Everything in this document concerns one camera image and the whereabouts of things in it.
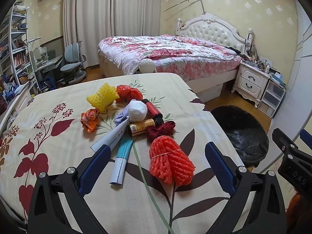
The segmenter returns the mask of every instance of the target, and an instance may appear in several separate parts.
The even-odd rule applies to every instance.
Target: white cotton ball
[[[147,114],[147,106],[142,101],[132,100],[128,104],[128,114],[132,122],[143,121]]]
[[[142,74],[153,73],[155,72],[155,63],[152,59],[143,59],[140,61],[139,69]]]

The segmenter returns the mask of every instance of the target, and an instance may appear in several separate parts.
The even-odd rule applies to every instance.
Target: metal rod
[[[190,0],[184,0],[184,1],[182,1],[182,2],[180,2],[180,3],[178,3],[178,4],[176,4],[176,5],[173,5],[172,7],[170,7],[169,9],[171,9],[171,8],[173,8],[173,7],[175,7],[175,6],[177,6],[177,5],[179,5],[179,4],[181,4],[181,3],[184,3],[184,2],[186,2],[186,1],[190,1]],[[205,9],[204,9],[204,4],[202,3],[202,0],[200,0],[200,3],[202,4],[202,12],[203,12],[203,15],[204,14],[206,14],[206,11],[205,11]]]

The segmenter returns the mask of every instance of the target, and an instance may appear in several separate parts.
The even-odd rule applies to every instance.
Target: bookshelf
[[[12,74],[17,85],[24,84],[26,77],[29,81],[28,89],[32,94],[38,94],[39,85],[28,50],[27,29],[17,27],[26,23],[27,14],[15,12],[13,8],[14,5],[0,25],[0,73],[7,77]]]

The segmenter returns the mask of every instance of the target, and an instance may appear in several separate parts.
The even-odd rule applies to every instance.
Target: dark red scrunchie
[[[162,135],[173,135],[175,122],[167,121],[158,127],[148,126],[146,128],[147,140],[152,143],[157,137]]]

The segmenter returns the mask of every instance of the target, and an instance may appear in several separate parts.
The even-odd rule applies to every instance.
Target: silver screw
[[[42,172],[39,174],[39,178],[44,178],[46,176],[46,173],[45,172]]]
[[[71,173],[74,173],[74,171],[75,171],[74,167],[69,167],[66,172],[71,174]]]
[[[247,172],[247,169],[246,169],[246,167],[244,167],[244,166],[238,167],[238,170],[239,170],[241,173]]]
[[[269,170],[269,171],[268,171],[268,174],[269,174],[270,176],[272,176],[272,177],[275,176],[275,172],[272,171],[272,170]]]

